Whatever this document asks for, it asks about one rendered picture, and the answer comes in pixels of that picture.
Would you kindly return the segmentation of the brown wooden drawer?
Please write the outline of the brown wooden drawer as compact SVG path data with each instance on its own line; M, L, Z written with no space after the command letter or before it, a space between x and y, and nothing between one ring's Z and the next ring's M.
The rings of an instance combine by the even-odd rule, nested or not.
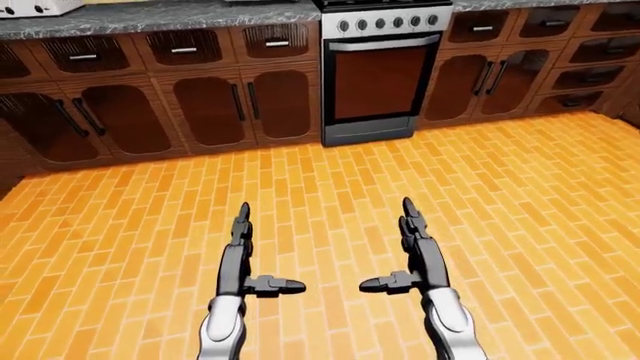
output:
M538 89L539 94L565 91L606 89L620 86L635 70L632 63L554 69Z
M52 38L41 41L52 61L60 71L84 74L102 71L120 71L130 67L120 43L109 36ZM68 56L98 54L99 60L69 61Z
M28 47L20 41L0 41L0 80L47 77Z
M529 104L527 114L539 116L554 113L597 110L605 103L608 95L609 91L604 89L538 95Z
M508 40L529 43L570 38L585 14L586 10L581 5L521 9ZM542 26L541 23L545 20L562 20L566 25Z
M575 38L559 56L557 67L635 62L640 59L640 35Z
M131 35L147 68L220 68L236 63L232 41L226 28L158 31ZM175 48L196 47L197 53L172 54Z
M236 26L229 29L241 63L286 62L315 59L318 53L316 23L280 23ZM290 42L288 47L265 47L266 41Z
M640 33L640 1L588 5L578 34L605 35Z
M447 47L460 48L471 45L498 44L512 31L519 11L468 11L454 14L446 32ZM473 26L494 26L491 32L472 32Z

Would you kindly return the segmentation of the short grey marble countertop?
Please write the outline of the short grey marble countertop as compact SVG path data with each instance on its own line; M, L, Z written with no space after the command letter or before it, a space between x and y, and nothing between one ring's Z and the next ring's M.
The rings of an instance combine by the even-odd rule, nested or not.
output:
M451 0L455 13L467 11L494 11L517 8L548 8L567 5L593 5L635 2L640 0Z

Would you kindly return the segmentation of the long grey marble countertop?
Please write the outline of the long grey marble countertop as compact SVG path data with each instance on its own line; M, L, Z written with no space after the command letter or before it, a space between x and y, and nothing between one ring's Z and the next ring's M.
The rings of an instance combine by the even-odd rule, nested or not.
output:
M154 0L86 5L60 17L0 19L0 41L315 21L312 0Z

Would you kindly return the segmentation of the silver freestanding stove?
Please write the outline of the silver freestanding stove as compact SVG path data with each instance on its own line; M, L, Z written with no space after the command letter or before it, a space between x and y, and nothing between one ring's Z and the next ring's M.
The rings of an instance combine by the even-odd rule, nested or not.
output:
M412 137L451 0L312 0L321 12L323 146Z

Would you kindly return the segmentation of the brown cabinet door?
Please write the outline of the brown cabinet door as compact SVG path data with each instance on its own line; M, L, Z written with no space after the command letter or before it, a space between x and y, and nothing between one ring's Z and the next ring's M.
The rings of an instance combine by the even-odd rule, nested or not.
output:
M536 94L539 86L562 52L560 44L523 44L504 47L488 82L480 93L475 116L482 121L513 119L521 116ZM507 60L506 69L496 92L486 95L500 68L500 61Z
M175 71L155 77L166 108L185 145L194 155L257 147L247 116L241 80L235 71ZM238 86L245 121L240 122L231 84Z
M120 161L179 158L188 151L167 115L159 95L145 77L59 83L67 98L82 98L92 116L106 128L99 137Z
M487 61L497 56L472 53L447 56L439 63L424 104L423 117L429 124L462 122L470 119L481 95L472 89Z
M89 132L80 137L56 109L54 101L64 101L66 110ZM29 155L47 170L67 170L103 164L111 155L90 134L88 125L69 107L69 100L54 86L25 86L0 89L0 124L11 128Z
M240 75L260 146L320 140L319 71L316 62L242 66ZM260 120L254 119L247 83L253 82Z

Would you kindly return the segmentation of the glass oven door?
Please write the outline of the glass oven door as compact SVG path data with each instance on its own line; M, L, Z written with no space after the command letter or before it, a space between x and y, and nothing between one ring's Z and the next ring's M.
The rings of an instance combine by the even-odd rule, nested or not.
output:
M359 43L440 35L422 47L341 52L330 43ZM322 113L326 125L417 116L442 41L442 32L411 32L325 39L322 49Z

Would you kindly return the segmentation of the white countertop appliance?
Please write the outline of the white countertop appliance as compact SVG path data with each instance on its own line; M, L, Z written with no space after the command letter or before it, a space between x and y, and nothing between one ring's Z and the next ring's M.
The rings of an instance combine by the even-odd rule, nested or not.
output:
M0 0L0 20L57 17L83 6L83 0Z

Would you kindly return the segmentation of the black stove cooktop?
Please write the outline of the black stove cooktop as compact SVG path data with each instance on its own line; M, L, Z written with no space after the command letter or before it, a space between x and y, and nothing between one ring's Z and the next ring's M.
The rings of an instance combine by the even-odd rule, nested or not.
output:
M451 0L312 0L322 12L452 6Z

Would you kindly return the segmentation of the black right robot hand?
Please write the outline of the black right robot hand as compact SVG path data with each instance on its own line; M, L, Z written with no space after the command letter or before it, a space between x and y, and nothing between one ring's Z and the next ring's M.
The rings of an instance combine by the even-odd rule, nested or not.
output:
M359 284L362 293L424 294L429 290L450 287L447 266L441 249L427 233L427 222L409 197L402 200L404 215L398 219L401 246L408 255L408 271L394 271L388 276L370 278Z

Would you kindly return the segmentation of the silver stove bottom drawer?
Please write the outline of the silver stove bottom drawer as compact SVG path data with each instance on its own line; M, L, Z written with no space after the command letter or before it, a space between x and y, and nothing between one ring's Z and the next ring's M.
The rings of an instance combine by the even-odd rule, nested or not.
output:
M326 125L322 134L322 145L331 147L409 138L414 134L416 121L415 116L401 116Z

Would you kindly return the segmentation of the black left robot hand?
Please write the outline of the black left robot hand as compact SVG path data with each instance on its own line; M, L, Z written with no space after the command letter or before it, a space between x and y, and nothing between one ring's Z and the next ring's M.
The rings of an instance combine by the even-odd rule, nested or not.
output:
M277 298L281 295L304 293L306 285L301 281L259 275L251 278L251 257L254 250L251 209L242 203L231 227L231 239L225 246L219 265L216 285L217 296L245 296Z

